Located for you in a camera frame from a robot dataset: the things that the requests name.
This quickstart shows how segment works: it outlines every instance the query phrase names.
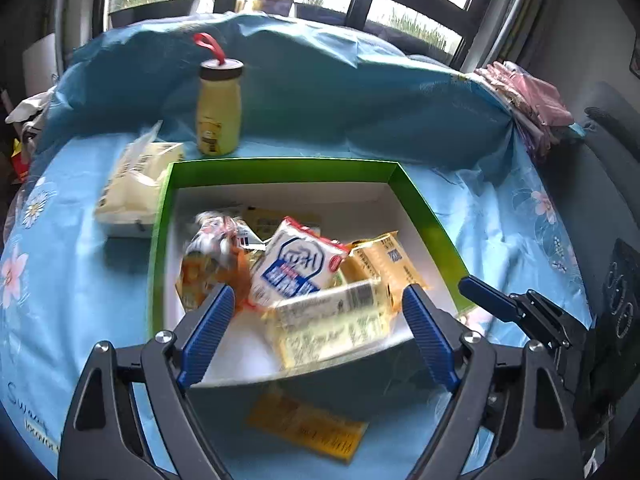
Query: pink flower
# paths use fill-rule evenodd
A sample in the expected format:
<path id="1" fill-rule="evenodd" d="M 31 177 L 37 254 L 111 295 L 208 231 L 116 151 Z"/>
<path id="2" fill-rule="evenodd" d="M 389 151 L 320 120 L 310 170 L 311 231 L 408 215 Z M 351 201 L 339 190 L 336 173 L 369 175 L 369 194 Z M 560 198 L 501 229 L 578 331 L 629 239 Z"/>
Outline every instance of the pink flower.
<path id="1" fill-rule="evenodd" d="M 12 296 L 20 299 L 20 275 L 27 263 L 28 254 L 18 256 L 18 245 L 14 245 L 14 254 L 7 258 L 2 264 L 2 284 L 4 291 L 2 292 L 2 307 L 7 308 L 11 303 Z"/>
<path id="2" fill-rule="evenodd" d="M 546 221 L 548 221 L 550 224 L 555 224 L 556 212 L 554 210 L 553 204 L 551 203 L 551 200 L 549 200 L 549 197 L 544 193 L 540 193 L 539 191 L 532 191 L 531 197 L 533 200 L 538 202 L 536 204 L 536 215 L 546 214 Z"/>

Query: white plastic bag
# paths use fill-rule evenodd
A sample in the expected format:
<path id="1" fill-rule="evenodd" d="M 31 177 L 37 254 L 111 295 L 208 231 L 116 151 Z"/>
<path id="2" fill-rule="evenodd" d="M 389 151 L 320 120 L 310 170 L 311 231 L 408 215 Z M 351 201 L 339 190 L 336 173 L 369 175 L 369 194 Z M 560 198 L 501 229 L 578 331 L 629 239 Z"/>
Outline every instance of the white plastic bag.
<path id="1" fill-rule="evenodd" d="M 184 158 L 179 142 L 154 142 L 162 121 L 127 145 L 95 208 L 109 236 L 151 236 L 169 164 Z"/>

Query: curtain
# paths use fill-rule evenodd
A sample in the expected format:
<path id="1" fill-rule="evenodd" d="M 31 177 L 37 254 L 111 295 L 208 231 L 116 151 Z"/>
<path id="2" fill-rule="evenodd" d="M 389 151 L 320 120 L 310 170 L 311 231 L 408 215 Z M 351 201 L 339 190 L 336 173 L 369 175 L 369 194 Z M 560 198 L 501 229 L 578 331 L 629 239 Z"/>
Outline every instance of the curtain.
<path id="1" fill-rule="evenodd" d="M 495 60 L 530 63 L 558 0 L 510 0 L 502 27 L 483 65 Z"/>

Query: blue bedsheet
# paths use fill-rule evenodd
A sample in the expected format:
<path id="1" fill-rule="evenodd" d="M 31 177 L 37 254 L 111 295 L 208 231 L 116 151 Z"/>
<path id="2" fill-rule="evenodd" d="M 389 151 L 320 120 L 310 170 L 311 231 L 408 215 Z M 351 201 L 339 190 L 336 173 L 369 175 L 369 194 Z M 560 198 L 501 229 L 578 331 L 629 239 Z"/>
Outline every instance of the blue bedsheet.
<path id="1" fill-rule="evenodd" d="M 233 156 L 398 160 L 470 272 L 507 292 L 535 288 L 590 324 L 570 241 L 510 114 L 463 75 L 365 34 L 262 14 L 112 30 L 76 52 L 58 85 L 33 189 L 0 261 L 0 398 L 52 473 L 93 344 L 149 337 L 149 241 L 107 240 L 92 209 L 124 145 L 158 119 L 162 139 L 184 141 L 197 156 L 197 73 L 207 51 L 193 44 L 196 31 L 246 66 L 242 143 Z M 524 342 L 516 327 L 498 322 L 489 337 Z M 412 343 L 287 388 L 370 422 L 355 459 L 345 466 L 245 427 L 259 387 L 194 391 L 207 434 L 236 478 L 404 478 L 448 399 Z M 138 393 L 154 456 L 171 468 L 143 388 Z M 481 463 L 487 442 L 479 435 L 468 467 Z"/>

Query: blue gripper pad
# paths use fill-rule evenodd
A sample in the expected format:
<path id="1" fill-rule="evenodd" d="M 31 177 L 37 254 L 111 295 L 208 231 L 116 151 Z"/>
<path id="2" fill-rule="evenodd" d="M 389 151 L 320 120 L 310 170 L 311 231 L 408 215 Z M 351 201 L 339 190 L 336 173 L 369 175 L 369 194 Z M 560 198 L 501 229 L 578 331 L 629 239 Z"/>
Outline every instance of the blue gripper pad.
<path id="1" fill-rule="evenodd" d="M 235 304 L 234 291 L 228 285 L 225 285 L 213 298 L 207 313 L 202 317 L 182 351 L 180 374 L 177 380 L 181 387 L 188 388 L 192 384 L 199 383 L 204 377 L 226 327 L 231 321 Z"/>
<path id="2" fill-rule="evenodd" d="M 458 290 L 468 300 L 481 306 L 501 321 L 508 323 L 520 320 L 515 301 L 499 290 L 478 280 L 475 276 L 465 276 L 458 282 Z"/>
<path id="3" fill-rule="evenodd" d="M 417 285 L 415 288 L 413 285 L 405 288 L 402 294 L 402 312 L 431 377 L 453 392 L 460 384 L 454 366 L 453 350 L 424 306 L 421 296 L 431 301 Z"/>

